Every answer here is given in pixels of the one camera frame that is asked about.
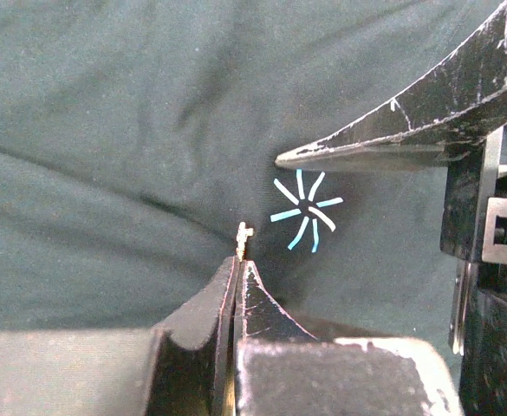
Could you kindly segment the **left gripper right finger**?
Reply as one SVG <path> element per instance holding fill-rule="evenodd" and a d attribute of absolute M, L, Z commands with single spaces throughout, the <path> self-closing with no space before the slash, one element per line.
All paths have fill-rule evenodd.
<path fill-rule="evenodd" d="M 461 415 L 443 358 L 412 337 L 338 331 L 313 334 L 244 262 L 234 321 L 239 415 Z"/>

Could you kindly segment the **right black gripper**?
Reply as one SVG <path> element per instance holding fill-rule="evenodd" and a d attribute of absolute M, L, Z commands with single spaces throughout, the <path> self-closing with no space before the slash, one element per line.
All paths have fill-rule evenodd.
<path fill-rule="evenodd" d="M 448 166 L 440 249 L 458 259 L 449 345 L 467 415 L 507 415 L 507 125 Z"/>

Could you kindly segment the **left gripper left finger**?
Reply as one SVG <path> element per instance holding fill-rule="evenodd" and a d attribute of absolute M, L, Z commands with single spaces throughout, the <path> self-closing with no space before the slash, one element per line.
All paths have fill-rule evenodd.
<path fill-rule="evenodd" d="M 231 415 L 233 316 L 239 259 L 227 257 L 207 285 L 153 327 L 148 415 Z"/>

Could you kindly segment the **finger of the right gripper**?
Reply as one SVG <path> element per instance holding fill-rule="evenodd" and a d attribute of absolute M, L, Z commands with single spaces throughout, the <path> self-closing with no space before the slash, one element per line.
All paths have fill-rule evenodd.
<path fill-rule="evenodd" d="M 327 172 L 406 171 L 466 157 L 507 124 L 507 1 L 446 58 L 377 108 L 275 159 Z"/>

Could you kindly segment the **black t-shirt garment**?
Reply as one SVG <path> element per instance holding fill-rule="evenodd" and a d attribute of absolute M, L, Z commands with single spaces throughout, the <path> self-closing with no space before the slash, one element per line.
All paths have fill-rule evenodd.
<path fill-rule="evenodd" d="M 150 327 L 236 247 L 289 312 L 447 344 L 445 170 L 328 173 L 306 233 L 282 152 L 388 100 L 495 1 L 0 1 L 0 330 Z"/>

